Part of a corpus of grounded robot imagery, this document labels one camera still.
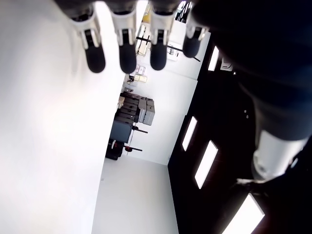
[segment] gray box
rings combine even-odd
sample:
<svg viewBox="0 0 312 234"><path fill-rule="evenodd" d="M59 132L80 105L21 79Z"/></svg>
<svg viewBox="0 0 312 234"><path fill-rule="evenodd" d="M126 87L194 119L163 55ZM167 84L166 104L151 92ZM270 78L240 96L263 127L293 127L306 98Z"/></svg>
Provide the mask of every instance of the gray box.
<svg viewBox="0 0 312 234"><path fill-rule="evenodd" d="M153 100L147 100L146 101L146 104L148 105L148 106L154 106L154 101Z"/></svg>
<svg viewBox="0 0 312 234"><path fill-rule="evenodd" d="M124 102L122 107L128 110L137 111L137 105L132 103Z"/></svg>
<svg viewBox="0 0 312 234"><path fill-rule="evenodd" d="M155 116L155 107L147 105L143 123L151 126L153 123L154 116Z"/></svg>
<svg viewBox="0 0 312 234"><path fill-rule="evenodd" d="M128 118L128 119L131 119L131 120L135 120L135 116L132 116L132 115L128 115L128 114L125 114L125 113L118 113L117 117L124 117L124 118Z"/></svg>
<svg viewBox="0 0 312 234"><path fill-rule="evenodd" d="M145 113L146 113L146 100L145 99L140 99L139 102L138 102L138 108L140 109L140 115L138 117L138 121L140 123L143 123L144 121L144 116L145 116Z"/></svg>
<svg viewBox="0 0 312 234"><path fill-rule="evenodd" d="M129 118L125 118L125 117L120 117L120 116L115 117L115 120L118 120L118 121L121 121L121 122L125 122L125 123L128 123L128 124L133 124L134 123L134 120L129 119Z"/></svg>
<svg viewBox="0 0 312 234"><path fill-rule="evenodd" d="M122 108L122 107L120 108L120 112L128 114L128 115L132 115L132 116L136 115L136 111L131 111L131 110L128 110L128 109L125 109L125 108Z"/></svg>
<svg viewBox="0 0 312 234"><path fill-rule="evenodd" d="M124 103L125 102L131 103L131 104L134 104L134 105L138 105L138 99L135 99L135 98L126 97Z"/></svg>

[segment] robotic hand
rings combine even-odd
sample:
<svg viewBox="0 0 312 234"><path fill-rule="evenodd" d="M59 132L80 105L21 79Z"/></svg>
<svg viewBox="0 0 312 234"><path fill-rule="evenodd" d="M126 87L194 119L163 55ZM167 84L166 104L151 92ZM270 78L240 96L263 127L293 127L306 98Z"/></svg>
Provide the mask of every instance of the robotic hand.
<svg viewBox="0 0 312 234"><path fill-rule="evenodd" d="M119 44L120 67L124 73L132 73L137 66L136 41L136 5L137 0L106 0L111 11L115 33ZM167 44L176 10L181 0L151 1L151 66L162 70L167 60ZM99 73L105 68L105 56L101 45L100 28L92 0L56 0L70 22L76 28L85 49L89 69ZM193 58L199 50L207 27L196 22L189 14L187 35L183 52Z"/></svg>
<svg viewBox="0 0 312 234"><path fill-rule="evenodd" d="M94 1L55 1L78 31L90 70L101 72L105 57ZM137 1L105 2L117 34L120 66L129 74L136 68ZM180 2L151 1L150 63L155 70L166 65L166 47ZM193 58L209 30L220 52L242 71L239 80L253 99L256 113L254 181L274 179L285 173L312 133L312 3L283 2L282 10L280 3L270 0L194 3L188 15L183 53Z"/></svg>

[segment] ceiling light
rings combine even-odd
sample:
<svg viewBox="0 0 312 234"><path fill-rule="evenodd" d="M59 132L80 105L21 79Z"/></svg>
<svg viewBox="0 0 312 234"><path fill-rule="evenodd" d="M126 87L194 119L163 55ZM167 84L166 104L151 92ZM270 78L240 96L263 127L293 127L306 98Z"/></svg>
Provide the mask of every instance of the ceiling light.
<svg viewBox="0 0 312 234"><path fill-rule="evenodd" d="M190 143L190 140L192 138L196 124L197 124L197 120L194 117L192 117L191 122L189 124L189 127L186 131L184 140L182 142L182 146L183 146L185 151L186 151L187 147L189 146L189 143Z"/></svg>
<svg viewBox="0 0 312 234"><path fill-rule="evenodd" d="M258 203L251 194L248 194L222 234L251 234L263 217L264 213Z"/></svg>
<svg viewBox="0 0 312 234"><path fill-rule="evenodd" d="M208 71L214 71L215 70L215 65L216 65L216 62L218 60L218 56L219 56L219 50L215 46L214 51L213 51L213 55L211 56L211 60L209 63Z"/></svg>
<svg viewBox="0 0 312 234"><path fill-rule="evenodd" d="M216 146L213 144L212 141L209 141L204 157L201 160L200 165L195 175L195 180L199 189L201 189L201 187L203 186L205 182L205 179L208 175L211 165L214 162L217 152L218 152L218 149L216 148Z"/></svg>

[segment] white wall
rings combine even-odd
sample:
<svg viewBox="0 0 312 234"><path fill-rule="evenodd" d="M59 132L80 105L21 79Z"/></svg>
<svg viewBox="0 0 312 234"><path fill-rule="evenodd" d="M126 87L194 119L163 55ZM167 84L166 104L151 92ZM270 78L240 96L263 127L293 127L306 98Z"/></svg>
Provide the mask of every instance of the white wall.
<svg viewBox="0 0 312 234"><path fill-rule="evenodd" d="M168 168L105 160L92 234L178 234Z"/></svg>
<svg viewBox="0 0 312 234"><path fill-rule="evenodd" d="M51 0L0 1L0 231L89 234L124 74L104 3L106 68Z"/></svg>

